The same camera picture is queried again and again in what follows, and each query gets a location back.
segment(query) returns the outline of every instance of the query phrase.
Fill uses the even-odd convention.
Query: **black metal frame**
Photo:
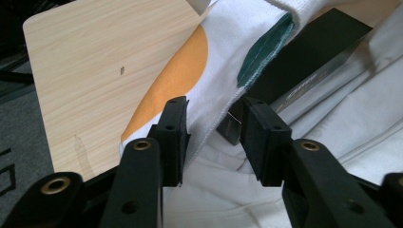
[[[162,227],[163,186],[182,182],[189,135],[187,100],[169,101],[148,138],[125,147],[121,163],[83,182],[56,173],[36,182],[3,227]],[[348,174],[321,143],[291,139],[265,103],[243,101],[240,141],[263,186],[283,186],[293,227],[403,227],[403,175],[380,187]]]

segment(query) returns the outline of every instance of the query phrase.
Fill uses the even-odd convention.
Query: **gray carpet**
[[[0,225],[22,195],[53,172],[39,103],[31,92],[0,104]]]

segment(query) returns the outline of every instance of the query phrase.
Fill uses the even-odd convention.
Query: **brass bolt hole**
[[[348,199],[347,201],[345,201],[343,203],[343,206],[357,214],[364,214],[365,212],[365,209],[352,199]]]
[[[128,201],[122,206],[122,212],[130,215],[134,214],[139,210],[139,203],[135,200]]]
[[[41,192],[45,195],[60,193],[67,189],[70,183],[71,181],[68,177],[56,178],[48,181],[44,186],[42,186]]]
[[[302,142],[301,143],[302,148],[310,151],[318,151],[319,150],[319,145],[317,145],[314,142]]]
[[[149,147],[151,147],[151,142],[149,141],[140,141],[140,142],[136,142],[133,146],[133,148],[135,150],[146,150]]]
[[[166,127],[166,129],[168,129],[168,130],[175,130],[175,126],[173,126],[173,125],[168,125],[168,126]]]

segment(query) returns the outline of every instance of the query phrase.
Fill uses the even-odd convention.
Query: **green pattern on fabric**
[[[257,40],[248,51],[240,68],[238,87],[245,86],[245,89],[248,89],[257,80],[263,69],[282,49],[293,28],[291,13],[286,13]]]

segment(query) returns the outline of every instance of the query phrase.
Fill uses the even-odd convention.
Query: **wooden board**
[[[81,0],[28,19],[55,172],[88,180],[119,163],[135,108],[201,20],[184,0]]]

